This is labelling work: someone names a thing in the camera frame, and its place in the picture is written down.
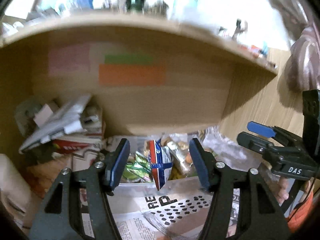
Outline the person's hand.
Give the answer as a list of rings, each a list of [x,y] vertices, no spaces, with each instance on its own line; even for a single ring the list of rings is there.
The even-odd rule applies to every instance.
[[[275,192],[275,197],[279,204],[283,204],[283,202],[289,198],[289,192],[287,190],[288,186],[289,186],[289,181],[284,177],[280,177],[278,181],[278,189]],[[310,187],[311,187],[311,181],[308,180],[303,185],[304,193],[302,194],[299,200],[299,203],[304,202],[304,200],[307,198],[307,194],[308,194],[308,191],[310,190]]]

